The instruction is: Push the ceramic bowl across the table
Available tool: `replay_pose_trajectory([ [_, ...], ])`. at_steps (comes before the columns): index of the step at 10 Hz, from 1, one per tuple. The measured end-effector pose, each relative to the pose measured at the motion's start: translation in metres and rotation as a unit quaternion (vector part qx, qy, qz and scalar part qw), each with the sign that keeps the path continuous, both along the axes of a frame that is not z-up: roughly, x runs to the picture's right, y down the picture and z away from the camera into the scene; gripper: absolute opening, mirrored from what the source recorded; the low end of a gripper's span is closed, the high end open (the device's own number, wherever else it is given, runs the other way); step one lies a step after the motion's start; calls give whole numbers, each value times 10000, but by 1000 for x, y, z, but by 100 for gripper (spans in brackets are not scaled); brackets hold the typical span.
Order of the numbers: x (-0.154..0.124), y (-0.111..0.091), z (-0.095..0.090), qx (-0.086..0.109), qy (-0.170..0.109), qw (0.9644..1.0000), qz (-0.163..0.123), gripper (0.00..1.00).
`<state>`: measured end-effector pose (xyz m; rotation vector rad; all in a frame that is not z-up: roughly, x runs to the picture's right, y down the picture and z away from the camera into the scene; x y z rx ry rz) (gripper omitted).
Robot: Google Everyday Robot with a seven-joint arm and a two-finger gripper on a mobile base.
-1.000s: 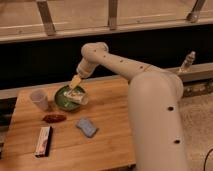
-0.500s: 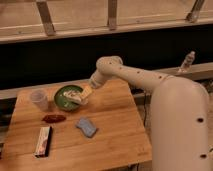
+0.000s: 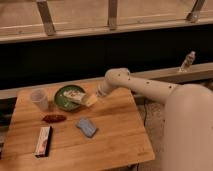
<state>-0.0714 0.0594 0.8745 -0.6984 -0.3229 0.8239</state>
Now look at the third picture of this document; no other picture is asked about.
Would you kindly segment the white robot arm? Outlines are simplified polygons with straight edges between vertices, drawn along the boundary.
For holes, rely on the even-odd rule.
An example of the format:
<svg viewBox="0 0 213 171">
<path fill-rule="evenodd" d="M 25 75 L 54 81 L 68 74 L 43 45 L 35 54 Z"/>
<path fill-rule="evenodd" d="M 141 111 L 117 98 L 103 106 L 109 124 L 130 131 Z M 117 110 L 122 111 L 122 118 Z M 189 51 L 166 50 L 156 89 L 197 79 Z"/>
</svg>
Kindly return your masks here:
<svg viewBox="0 0 213 171">
<path fill-rule="evenodd" d="M 86 104 L 127 88 L 164 105 L 163 171 L 213 171 L 213 91 L 199 84 L 175 84 L 110 69 Z"/>
</svg>

